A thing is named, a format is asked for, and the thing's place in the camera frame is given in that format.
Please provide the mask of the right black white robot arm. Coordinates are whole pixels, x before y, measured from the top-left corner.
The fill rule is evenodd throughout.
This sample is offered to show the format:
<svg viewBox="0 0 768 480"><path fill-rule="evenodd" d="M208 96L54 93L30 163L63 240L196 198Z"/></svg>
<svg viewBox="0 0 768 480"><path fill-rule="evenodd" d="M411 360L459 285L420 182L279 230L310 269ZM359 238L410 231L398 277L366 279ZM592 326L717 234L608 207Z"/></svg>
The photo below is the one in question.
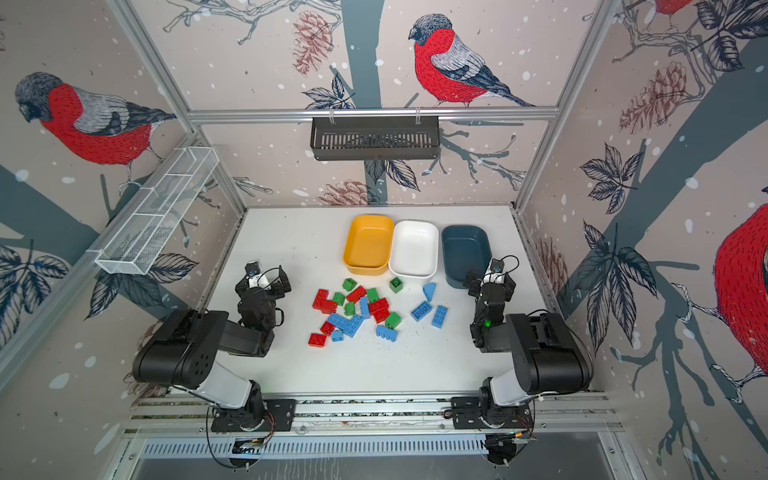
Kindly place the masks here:
<svg viewBox="0 0 768 480"><path fill-rule="evenodd" d="M474 346L483 353L509 353L510 371L489 377L480 387L480 415L500 424L514 409L542 395L572 394L585 390L593 377L587 350L563 317L546 309L506 314L516 283L493 258L483 274L466 274L464 286L475 300L470 323Z"/></svg>

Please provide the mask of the blue sloped lego brick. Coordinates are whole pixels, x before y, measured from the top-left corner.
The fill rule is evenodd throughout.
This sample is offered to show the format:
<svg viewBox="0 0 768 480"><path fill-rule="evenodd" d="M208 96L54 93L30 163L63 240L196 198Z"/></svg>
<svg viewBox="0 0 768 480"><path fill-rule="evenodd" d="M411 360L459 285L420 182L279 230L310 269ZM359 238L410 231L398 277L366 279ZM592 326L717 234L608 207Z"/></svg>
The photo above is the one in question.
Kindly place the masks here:
<svg viewBox="0 0 768 480"><path fill-rule="evenodd" d="M430 282L423 286L422 291L427 302L432 302L435 296L437 285L434 282Z"/></svg>

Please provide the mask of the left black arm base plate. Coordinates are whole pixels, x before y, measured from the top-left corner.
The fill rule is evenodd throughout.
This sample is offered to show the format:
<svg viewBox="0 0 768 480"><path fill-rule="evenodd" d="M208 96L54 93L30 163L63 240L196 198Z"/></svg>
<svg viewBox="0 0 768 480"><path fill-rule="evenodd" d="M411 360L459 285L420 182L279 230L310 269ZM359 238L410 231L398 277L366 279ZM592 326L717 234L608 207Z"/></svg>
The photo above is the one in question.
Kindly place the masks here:
<svg viewBox="0 0 768 480"><path fill-rule="evenodd" d="M267 399L249 402L240 409L213 409L210 429L214 433L288 432L297 402L294 399Z"/></svg>

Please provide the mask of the blue long lego brick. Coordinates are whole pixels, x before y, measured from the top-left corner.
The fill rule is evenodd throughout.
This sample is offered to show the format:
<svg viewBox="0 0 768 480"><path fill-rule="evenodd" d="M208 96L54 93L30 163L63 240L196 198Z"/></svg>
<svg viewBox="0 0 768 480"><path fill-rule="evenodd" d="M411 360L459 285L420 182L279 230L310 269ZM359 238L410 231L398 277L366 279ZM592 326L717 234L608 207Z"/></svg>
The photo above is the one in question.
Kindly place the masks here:
<svg viewBox="0 0 768 480"><path fill-rule="evenodd" d="M447 307L443 305L438 305L432 317L431 325L435 328L442 329L445 319L447 317L447 313L448 313Z"/></svg>

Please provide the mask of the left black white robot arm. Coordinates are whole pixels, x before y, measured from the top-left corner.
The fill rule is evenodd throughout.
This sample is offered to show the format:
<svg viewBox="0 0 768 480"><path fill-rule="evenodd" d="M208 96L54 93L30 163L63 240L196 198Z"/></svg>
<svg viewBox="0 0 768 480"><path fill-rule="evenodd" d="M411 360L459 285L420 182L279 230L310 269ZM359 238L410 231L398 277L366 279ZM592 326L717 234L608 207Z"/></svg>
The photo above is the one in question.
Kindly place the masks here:
<svg viewBox="0 0 768 480"><path fill-rule="evenodd" d="M216 360L220 352L264 358L275 329L284 323L277 301L292 290L281 266L263 269L257 261L245 266L235 286L240 319L222 310L176 310L141 347L132 375L141 383L174 387L204 399L224 415L243 415L255 422L267 415L261 387Z"/></svg>

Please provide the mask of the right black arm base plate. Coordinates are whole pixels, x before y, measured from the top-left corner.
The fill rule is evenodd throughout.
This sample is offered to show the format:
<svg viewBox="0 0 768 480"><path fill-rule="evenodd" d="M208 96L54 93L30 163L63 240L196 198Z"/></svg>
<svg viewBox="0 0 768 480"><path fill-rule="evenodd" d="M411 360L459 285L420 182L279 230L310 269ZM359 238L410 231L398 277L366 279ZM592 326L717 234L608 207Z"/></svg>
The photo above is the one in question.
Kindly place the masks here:
<svg viewBox="0 0 768 480"><path fill-rule="evenodd" d="M479 396L452 397L443 416L457 430L528 430L532 426L532 414L526 406L500 407Z"/></svg>

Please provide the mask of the red lego bricks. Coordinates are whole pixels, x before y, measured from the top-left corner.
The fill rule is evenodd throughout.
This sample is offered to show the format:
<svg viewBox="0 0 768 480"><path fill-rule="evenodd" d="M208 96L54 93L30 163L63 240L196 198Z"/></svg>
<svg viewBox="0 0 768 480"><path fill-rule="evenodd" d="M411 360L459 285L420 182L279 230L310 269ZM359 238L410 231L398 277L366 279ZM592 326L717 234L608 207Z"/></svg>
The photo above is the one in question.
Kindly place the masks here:
<svg viewBox="0 0 768 480"><path fill-rule="evenodd" d="M368 311L377 324L383 323L391 314L390 305L386 298L369 303Z"/></svg>

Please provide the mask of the red lego brick 2x4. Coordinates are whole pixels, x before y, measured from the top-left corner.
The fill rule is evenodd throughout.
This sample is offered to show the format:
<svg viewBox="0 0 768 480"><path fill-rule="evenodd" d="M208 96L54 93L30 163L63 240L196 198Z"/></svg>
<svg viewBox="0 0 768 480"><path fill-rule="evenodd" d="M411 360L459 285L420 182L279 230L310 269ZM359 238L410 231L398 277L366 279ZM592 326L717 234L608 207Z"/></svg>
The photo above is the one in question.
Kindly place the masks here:
<svg viewBox="0 0 768 480"><path fill-rule="evenodd" d="M357 303L361 298L367 296L367 290L363 286L358 286L355 290L346 296L346 300L350 303Z"/></svg>

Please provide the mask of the green square lego brick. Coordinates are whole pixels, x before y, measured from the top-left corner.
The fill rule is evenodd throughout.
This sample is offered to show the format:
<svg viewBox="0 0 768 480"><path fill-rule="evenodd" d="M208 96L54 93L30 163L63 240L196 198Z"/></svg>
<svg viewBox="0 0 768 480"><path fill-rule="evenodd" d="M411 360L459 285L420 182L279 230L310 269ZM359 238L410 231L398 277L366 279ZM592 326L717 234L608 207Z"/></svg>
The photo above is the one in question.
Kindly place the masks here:
<svg viewBox="0 0 768 480"><path fill-rule="evenodd" d="M347 292L351 292L356 288L356 286L357 282L352 278L346 278L342 284L343 289Z"/></svg>

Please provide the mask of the blue lego brick 2x4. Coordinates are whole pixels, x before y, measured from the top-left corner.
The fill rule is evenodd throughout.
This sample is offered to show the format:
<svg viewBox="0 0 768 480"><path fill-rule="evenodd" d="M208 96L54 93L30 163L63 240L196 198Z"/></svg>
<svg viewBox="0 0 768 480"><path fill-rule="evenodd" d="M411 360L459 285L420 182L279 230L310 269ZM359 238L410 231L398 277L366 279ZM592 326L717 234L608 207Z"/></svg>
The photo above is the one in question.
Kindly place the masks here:
<svg viewBox="0 0 768 480"><path fill-rule="evenodd" d="M432 309L433 307L428 301L423 301L410 312L410 315L415 321L421 321L432 311Z"/></svg>

